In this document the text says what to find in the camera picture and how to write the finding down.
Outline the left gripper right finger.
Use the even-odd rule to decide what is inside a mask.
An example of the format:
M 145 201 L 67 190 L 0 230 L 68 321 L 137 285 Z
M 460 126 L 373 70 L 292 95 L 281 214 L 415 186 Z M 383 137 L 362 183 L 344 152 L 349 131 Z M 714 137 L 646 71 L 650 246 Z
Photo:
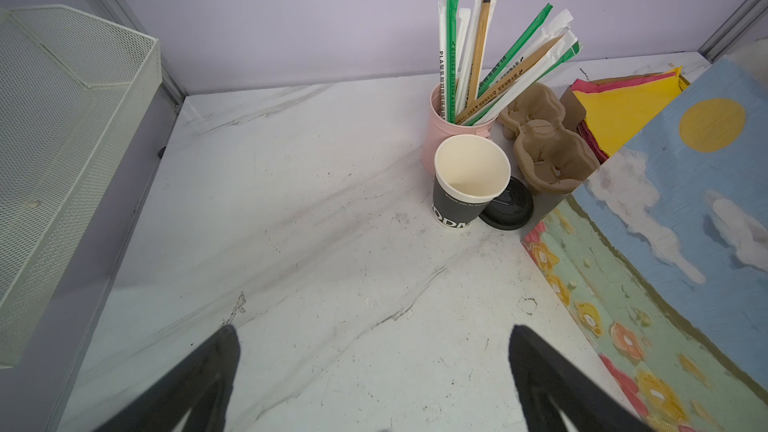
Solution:
M 525 325 L 512 328 L 508 360 L 530 431 L 565 431 L 564 417 L 578 431 L 650 429 Z

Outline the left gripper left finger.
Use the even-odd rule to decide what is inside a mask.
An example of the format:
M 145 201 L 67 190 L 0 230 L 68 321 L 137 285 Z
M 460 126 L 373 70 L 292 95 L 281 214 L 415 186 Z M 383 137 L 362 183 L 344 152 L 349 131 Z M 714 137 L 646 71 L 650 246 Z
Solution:
M 240 359 L 234 326 L 221 327 L 100 431 L 222 431 Z

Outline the green paper takeout bag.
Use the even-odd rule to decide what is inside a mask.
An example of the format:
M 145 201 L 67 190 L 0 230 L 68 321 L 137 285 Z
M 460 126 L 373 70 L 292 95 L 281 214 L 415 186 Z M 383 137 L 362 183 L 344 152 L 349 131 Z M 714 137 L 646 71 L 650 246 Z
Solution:
M 767 427 L 766 75 L 714 63 L 523 240 L 658 431 Z

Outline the black plastic cup lid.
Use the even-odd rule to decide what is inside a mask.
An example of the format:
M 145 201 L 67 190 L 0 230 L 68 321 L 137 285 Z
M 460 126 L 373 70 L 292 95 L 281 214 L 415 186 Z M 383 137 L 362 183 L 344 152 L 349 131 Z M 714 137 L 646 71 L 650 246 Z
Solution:
M 511 177 L 504 191 L 493 199 L 479 218 L 499 230 L 518 230 L 532 218 L 534 200 L 529 189 L 515 177 Z

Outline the brown pulp cup carrier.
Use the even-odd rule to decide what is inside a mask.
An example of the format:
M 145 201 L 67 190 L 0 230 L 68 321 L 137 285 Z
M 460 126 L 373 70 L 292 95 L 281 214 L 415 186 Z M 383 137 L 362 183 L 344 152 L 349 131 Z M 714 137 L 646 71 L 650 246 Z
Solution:
M 600 163 L 587 142 L 566 127 L 566 109 L 546 85 L 535 83 L 498 116 L 513 141 L 517 166 L 537 193 L 564 195 Z

